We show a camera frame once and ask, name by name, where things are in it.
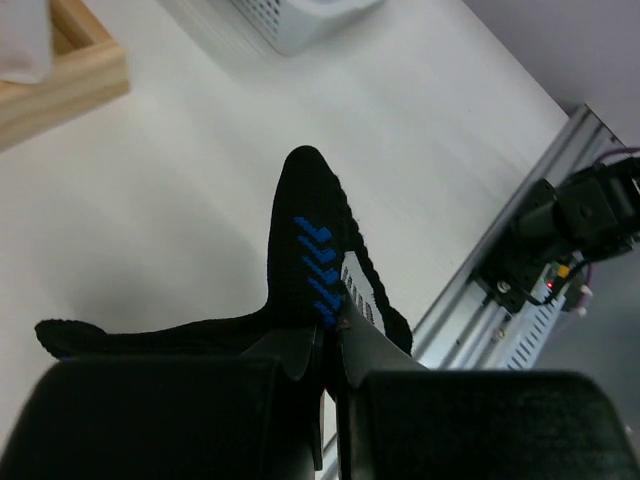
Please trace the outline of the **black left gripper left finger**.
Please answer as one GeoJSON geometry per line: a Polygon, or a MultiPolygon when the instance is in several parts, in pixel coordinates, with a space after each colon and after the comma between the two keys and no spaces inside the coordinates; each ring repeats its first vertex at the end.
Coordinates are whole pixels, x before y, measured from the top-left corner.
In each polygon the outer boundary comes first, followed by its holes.
{"type": "Polygon", "coordinates": [[[36,384],[5,479],[310,479],[322,465],[322,334],[275,330],[238,356],[63,360],[36,384]]]}

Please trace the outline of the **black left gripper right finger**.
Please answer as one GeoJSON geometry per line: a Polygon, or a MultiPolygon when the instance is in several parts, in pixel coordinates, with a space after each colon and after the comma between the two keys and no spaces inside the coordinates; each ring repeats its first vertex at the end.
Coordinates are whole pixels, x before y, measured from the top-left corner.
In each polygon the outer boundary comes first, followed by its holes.
{"type": "Polygon", "coordinates": [[[352,303],[336,325],[343,479],[635,479],[606,394],[564,371],[430,370],[352,303]]]}

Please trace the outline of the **black sock grey patch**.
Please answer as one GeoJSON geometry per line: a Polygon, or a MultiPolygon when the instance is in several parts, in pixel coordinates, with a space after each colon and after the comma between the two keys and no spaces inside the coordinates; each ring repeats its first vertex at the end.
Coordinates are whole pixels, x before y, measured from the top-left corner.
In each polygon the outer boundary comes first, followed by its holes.
{"type": "Polygon", "coordinates": [[[391,306],[338,177],[312,146],[285,159],[276,187],[267,249],[266,303],[235,318],[207,319],[165,330],[110,334],[78,320],[39,322],[35,334],[56,359],[84,355],[240,354],[272,329],[332,327],[347,288],[342,265],[355,254],[373,293],[386,337],[410,353],[406,318],[391,306]]]}

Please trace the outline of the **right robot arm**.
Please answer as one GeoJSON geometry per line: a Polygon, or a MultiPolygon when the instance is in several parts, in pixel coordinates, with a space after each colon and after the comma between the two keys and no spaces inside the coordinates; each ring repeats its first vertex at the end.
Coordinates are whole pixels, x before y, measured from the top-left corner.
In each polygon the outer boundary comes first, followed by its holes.
{"type": "MultiPolygon", "coordinates": [[[[639,162],[595,163],[538,181],[477,270],[522,325],[557,304],[583,269],[628,252],[639,233],[639,162]]],[[[496,367],[425,367],[351,301],[339,317],[336,393],[343,479],[635,479],[639,463],[608,397],[588,377],[525,367],[529,321],[496,367]]]]}

